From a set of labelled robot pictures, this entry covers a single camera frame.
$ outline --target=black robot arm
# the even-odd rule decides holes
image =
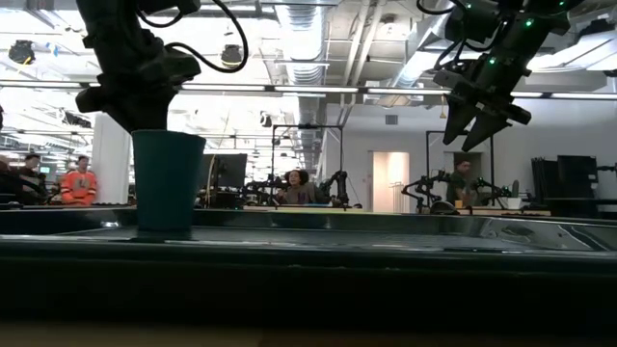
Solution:
[[[496,200],[501,209],[505,209],[505,206],[503,206],[499,198],[512,198],[512,192],[508,189],[508,187],[497,187],[495,184],[485,181],[482,177],[478,177],[471,184],[471,189],[476,191],[476,193],[480,187],[490,187],[493,191],[490,197],[481,201],[482,204],[488,204],[489,201]]]
[[[336,199],[343,206],[349,204],[349,196],[347,195],[347,172],[337,171],[328,180],[319,184],[319,190],[326,196],[330,196],[330,189],[336,182]]]
[[[409,190],[412,189],[413,187],[419,188],[418,185],[421,184],[421,183],[422,183],[422,179],[417,180],[416,182],[410,183],[410,184],[406,185],[405,187],[403,187],[403,190],[401,191],[402,195],[406,195],[408,197],[412,197],[412,198],[416,199],[416,201],[417,201],[416,210],[419,213],[421,213],[421,211],[422,211],[422,209],[424,207],[428,207],[428,206],[424,206],[424,198],[423,197],[417,196],[417,195],[411,193]]]
[[[449,15],[445,38],[452,43],[436,62],[434,82],[452,90],[445,95],[449,108],[445,144],[452,143],[475,120],[463,144],[463,151],[468,151],[511,126],[510,120],[529,123],[531,114],[513,105],[510,93],[521,77],[531,73],[526,66],[549,33],[568,32],[567,13],[583,0],[450,1],[455,6],[447,10],[418,8],[428,14]],[[469,40],[490,43],[478,47]],[[461,60],[464,47],[482,55],[476,60]],[[455,48],[452,61],[442,64]]]
[[[244,59],[234,68],[216,67],[186,44],[164,44],[150,30],[142,29],[138,17],[177,7],[179,15],[196,12],[200,0],[76,0],[102,73],[100,87],[89,87],[76,97],[81,112],[103,111],[128,132],[138,129],[167,129],[169,104],[180,85],[201,73],[200,61],[220,72],[236,72],[246,64],[246,37],[236,18],[220,0],[214,0],[238,29],[244,43]],[[181,52],[176,47],[190,51]]]

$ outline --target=pipe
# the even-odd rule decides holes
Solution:
[[[351,41],[351,46],[349,47],[349,55],[347,56],[347,64],[345,64],[345,70],[343,73],[343,78],[340,81],[341,86],[346,86],[347,82],[349,82],[349,76],[351,76],[351,71],[354,67],[354,63],[356,62],[356,55],[358,54],[358,47],[360,47],[360,41],[362,39],[362,33],[364,31],[364,23],[366,22],[366,17],[368,16],[368,9],[370,8],[370,0],[362,0],[362,6],[360,8],[360,12],[358,13],[358,28],[356,29],[356,33],[354,33],[354,38]],[[338,113],[338,118],[336,119],[336,124],[341,124],[341,120],[343,116],[347,112],[347,105],[345,105],[345,95],[340,96],[340,112]]]
[[[381,22],[382,13],[384,12],[384,6],[386,5],[387,0],[379,0],[379,3],[375,7],[375,13],[373,14],[373,21],[370,23],[370,28],[368,28],[368,33],[366,34],[366,39],[364,40],[364,44],[362,45],[362,51],[360,53],[360,59],[356,64],[356,69],[354,71],[354,77],[351,80],[351,85],[356,86],[358,81],[360,80],[360,75],[362,74],[362,69],[364,68],[364,63],[366,63],[366,57],[368,57],[368,51],[370,50],[370,46],[373,44],[373,39],[375,39],[375,34],[377,33],[377,27]]]
[[[371,45],[373,44],[373,40],[375,39],[375,34],[377,33],[377,26],[381,22],[382,13],[384,12],[384,6],[386,5],[387,0],[379,0],[377,6],[375,7],[375,12],[373,13],[373,20],[370,24],[370,28],[368,28],[368,33],[366,34],[366,38],[364,39],[364,44],[362,45],[362,51],[360,53],[360,57],[358,58],[358,63],[356,64],[356,69],[354,70],[354,76],[351,80],[351,86],[358,85],[358,81],[360,80],[360,76],[362,74],[362,69],[364,68],[364,63],[366,63],[366,57],[368,57],[368,51],[370,50]],[[341,105],[343,104],[344,95],[341,96]],[[351,115],[351,111],[356,105],[356,95],[351,95],[351,101],[348,105],[343,105],[341,107],[340,114],[338,115],[338,123],[341,126],[345,126],[349,116]]]
[[[287,33],[284,44],[284,57],[288,61],[322,62],[325,55],[326,11],[327,8],[309,5],[275,6],[281,27]],[[291,64],[286,66],[287,76],[292,85],[321,85],[326,67],[324,65]],[[314,97],[299,97],[298,122],[325,122],[325,108]],[[315,134],[298,130],[302,148],[312,148]],[[318,158],[306,156],[306,166],[311,169]]]
[[[272,7],[264,7],[261,11],[259,11],[258,9],[251,9],[246,6],[229,6],[229,10],[238,19],[267,19],[279,21]],[[178,9],[168,9],[158,13],[149,14],[148,16],[173,18],[178,14]],[[201,6],[197,12],[188,14],[185,18],[227,18],[227,15],[219,8]]]
[[[352,68],[354,67],[354,61],[356,60],[356,54],[358,54],[358,48],[360,47],[360,40],[362,39],[362,32],[364,31],[364,23],[368,16],[368,9],[370,8],[370,0],[362,0],[362,6],[358,13],[358,28],[354,34],[354,38],[351,41],[351,47],[349,47],[349,55],[347,56],[347,64],[345,65],[345,71],[343,78],[340,81],[341,86],[346,86],[349,82],[349,76],[351,75]]]

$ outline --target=dark green cup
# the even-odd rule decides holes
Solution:
[[[188,231],[205,139],[167,130],[132,134],[139,231]]]

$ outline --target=ceiling light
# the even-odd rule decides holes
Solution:
[[[538,98],[542,96],[542,93],[537,92],[511,92],[510,95],[517,98]]]
[[[47,88],[47,89],[83,89],[83,87],[76,82],[63,82],[63,81],[13,81],[4,80],[0,82],[0,87],[7,88]]]
[[[35,61],[35,51],[30,40],[17,40],[9,49],[9,58],[20,64],[30,65]]]
[[[266,114],[265,112],[261,112],[261,118],[259,119],[259,123],[263,127],[272,127],[272,117]]]
[[[242,63],[242,54],[240,53],[240,46],[237,44],[226,44],[223,52],[221,53],[221,63],[224,67],[235,68]]]
[[[617,93],[553,93],[550,98],[565,100],[617,100]]]
[[[369,88],[368,93],[390,95],[442,95],[450,93],[441,89],[396,89],[396,88]]]
[[[277,92],[283,93],[357,93],[353,87],[311,87],[311,86],[276,86]]]
[[[263,92],[265,86],[253,85],[208,85],[197,83],[185,83],[182,89],[186,91],[201,91],[201,92]]]

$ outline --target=white pillar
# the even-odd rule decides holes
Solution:
[[[96,174],[96,202],[128,203],[131,137],[109,115],[94,121],[92,170]]]

